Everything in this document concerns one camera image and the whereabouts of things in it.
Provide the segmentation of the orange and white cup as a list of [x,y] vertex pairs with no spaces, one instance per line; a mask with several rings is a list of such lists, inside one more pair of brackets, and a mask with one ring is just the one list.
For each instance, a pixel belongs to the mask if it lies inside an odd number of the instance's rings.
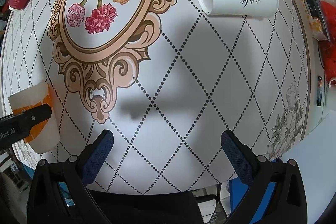
[[45,82],[9,96],[13,114],[28,113],[29,135],[23,140],[36,153],[46,153],[60,141],[49,85]]

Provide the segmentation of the small lighter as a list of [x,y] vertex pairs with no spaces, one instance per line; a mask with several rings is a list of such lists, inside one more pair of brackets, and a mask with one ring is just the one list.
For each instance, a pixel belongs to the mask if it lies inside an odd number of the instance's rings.
[[318,76],[317,81],[317,106],[321,107],[322,105],[322,96],[323,96],[323,77]]

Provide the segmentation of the floral diamond tablecloth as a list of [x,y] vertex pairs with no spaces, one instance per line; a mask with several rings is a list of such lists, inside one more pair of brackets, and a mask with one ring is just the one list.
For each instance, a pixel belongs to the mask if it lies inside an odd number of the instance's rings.
[[269,18],[210,16],[198,0],[30,0],[12,11],[2,48],[2,98],[48,83],[60,142],[79,154],[104,129],[114,147],[91,188],[163,194],[215,185],[234,171],[221,149],[232,130],[274,159],[306,135],[310,62],[296,0]]

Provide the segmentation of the orange patterned box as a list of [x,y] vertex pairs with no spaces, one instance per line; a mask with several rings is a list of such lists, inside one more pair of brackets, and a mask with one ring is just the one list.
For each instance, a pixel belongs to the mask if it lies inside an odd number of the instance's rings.
[[322,0],[300,0],[309,22],[312,37],[318,41],[330,40]]

